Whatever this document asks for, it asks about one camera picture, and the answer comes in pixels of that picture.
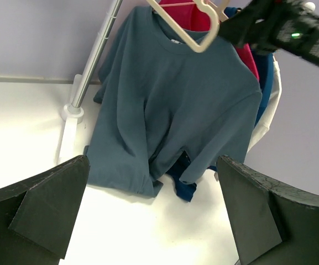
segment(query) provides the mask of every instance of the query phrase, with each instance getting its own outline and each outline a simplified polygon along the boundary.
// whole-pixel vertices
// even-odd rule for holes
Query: white table
[[[0,83],[0,188],[55,166],[68,84]],[[75,155],[90,141],[99,106],[91,86]],[[238,259],[222,192],[206,171],[191,203],[172,180],[155,199],[87,187],[61,265],[233,265]]]

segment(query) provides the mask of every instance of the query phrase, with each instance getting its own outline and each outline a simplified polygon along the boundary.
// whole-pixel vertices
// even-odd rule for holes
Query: plastic hanger
[[[205,0],[193,0],[196,3],[197,8],[206,13],[211,20],[211,27],[208,34],[201,41],[200,44],[194,41],[192,37],[186,33],[178,23],[173,20],[171,16],[156,2],[156,0],[147,0],[151,7],[168,23],[168,25],[177,33],[177,35],[194,51],[204,52],[210,44],[217,37],[219,31],[219,17],[217,11],[208,3],[204,3]]]
[[[224,13],[224,10],[228,7],[231,0],[222,0],[219,6],[216,6],[211,1],[208,1],[208,4],[217,12],[221,22],[228,19],[227,15]]]
[[[160,4],[161,7],[181,7],[181,6],[190,6],[196,4],[195,2],[185,2],[185,3],[175,3],[175,4]]]

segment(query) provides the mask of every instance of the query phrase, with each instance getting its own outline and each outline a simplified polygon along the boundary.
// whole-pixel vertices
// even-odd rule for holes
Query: white wall
[[[0,0],[0,76],[73,80],[111,0]],[[124,0],[112,36],[132,7]]]
[[[84,68],[110,2],[0,0],[0,76],[72,80]],[[132,7],[145,3],[123,0],[111,39]],[[231,1],[237,7],[246,3]],[[319,69],[285,52],[277,58],[281,103],[271,131],[246,163],[319,194]]]

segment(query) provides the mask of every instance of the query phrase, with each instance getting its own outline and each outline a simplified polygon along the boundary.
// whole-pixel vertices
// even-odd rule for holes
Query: teal t-shirt
[[[188,33],[198,41],[206,34]],[[186,184],[219,155],[244,161],[262,95],[227,41],[217,37],[195,53],[151,7],[135,7],[99,78],[89,184],[154,197],[183,151],[191,159]]]

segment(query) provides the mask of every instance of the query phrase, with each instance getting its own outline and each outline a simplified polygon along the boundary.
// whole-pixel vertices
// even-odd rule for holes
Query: navy blue garment
[[[237,13],[237,10],[238,8],[235,7],[227,7],[224,10],[224,13],[227,15],[227,17],[230,18]],[[258,55],[255,51],[252,50],[252,55],[259,72],[259,84],[263,94],[255,121],[256,126],[269,103],[274,79],[274,63],[273,54],[263,56]],[[180,156],[177,162],[175,162],[175,164],[167,171],[167,174],[170,175],[174,181],[176,195],[187,202],[190,202],[192,197],[194,196],[196,186],[184,185],[179,181],[179,178],[189,164],[190,159],[187,156],[183,155]],[[209,166],[208,169],[217,171],[217,168],[215,166]]]
[[[260,102],[257,119],[255,126],[259,122],[261,116],[264,114],[266,107],[269,104],[271,90],[274,81],[274,58],[273,54],[258,55],[252,50],[252,55],[257,66],[260,77],[260,88],[263,93],[263,97]]]

